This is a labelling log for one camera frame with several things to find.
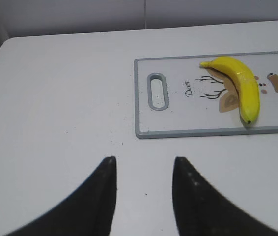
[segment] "banana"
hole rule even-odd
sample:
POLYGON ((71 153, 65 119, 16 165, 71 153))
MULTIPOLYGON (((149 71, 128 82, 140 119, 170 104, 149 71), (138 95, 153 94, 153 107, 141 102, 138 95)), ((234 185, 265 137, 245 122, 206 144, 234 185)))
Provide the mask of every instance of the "banana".
POLYGON ((242 120, 250 124, 258 118, 260 107, 258 83, 248 66, 235 58, 218 57, 213 61, 201 62, 200 67, 210 67, 228 75, 238 91, 242 120))

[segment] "white cutting board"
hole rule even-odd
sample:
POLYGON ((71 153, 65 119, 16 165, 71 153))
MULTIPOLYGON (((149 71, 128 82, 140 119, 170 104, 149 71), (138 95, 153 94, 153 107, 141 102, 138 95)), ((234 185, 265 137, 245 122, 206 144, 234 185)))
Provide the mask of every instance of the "white cutting board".
POLYGON ((241 122, 236 102, 230 98, 234 91, 225 89, 227 82, 199 67, 201 61, 210 61, 219 56, 222 55, 135 60, 137 137, 145 139, 278 133, 277 84, 273 85, 267 78, 270 73, 278 76, 278 52, 223 55, 241 60, 258 77, 260 114, 258 120, 249 127, 244 127, 241 122), (149 91, 148 78, 154 74, 160 74, 165 79, 168 104, 163 99, 161 102, 157 100, 149 91), (161 110, 155 110, 151 106, 152 101, 149 104, 149 97, 153 98, 156 106, 160 103, 165 106, 161 110), (233 110, 227 111, 230 104, 233 110))

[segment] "white table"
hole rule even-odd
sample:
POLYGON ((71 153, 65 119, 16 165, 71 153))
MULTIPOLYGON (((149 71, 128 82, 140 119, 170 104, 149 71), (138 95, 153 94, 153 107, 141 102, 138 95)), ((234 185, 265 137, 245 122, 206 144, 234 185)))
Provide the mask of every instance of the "white table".
POLYGON ((278 134, 140 140, 137 58, 278 51, 278 21, 14 38, 0 49, 0 235, 117 158, 111 236, 177 236, 171 184, 185 156, 222 194, 278 230, 278 134))

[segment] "deer antlers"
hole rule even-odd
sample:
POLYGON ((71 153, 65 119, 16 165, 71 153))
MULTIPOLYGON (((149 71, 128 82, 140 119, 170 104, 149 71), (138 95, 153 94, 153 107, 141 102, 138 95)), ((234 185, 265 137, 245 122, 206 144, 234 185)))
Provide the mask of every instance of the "deer antlers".
POLYGON ((201 81, 204 81, 204 80, 213 80, 211 83, 220 83, 220 84, 224 84, 223 82, 221 81, 218 81, 216 80, 215 78, 211 77, 211 76, 202 76, 200 79, 196 79, 196 80, 200 80, 201 81))
MULTIPOLYGON (((211 76, 202 76, 200 79, 196 79, 196 80, 199 80, 200 82, 204 81, 204 80, 213 80, 211 83, 220 83, 220 84, 224 85, 224 82, 218 81, 211 76)), ((200 97, 207 97, 208 99, 217 99, 221 96, 221 94, 224 91, 226 91, 226 89, 223 89, 221 91, 213 91, 213 92, 217 92, 217 94, 206 94, 206 93, 204 93, 203 96, 200 96, 200 97)))

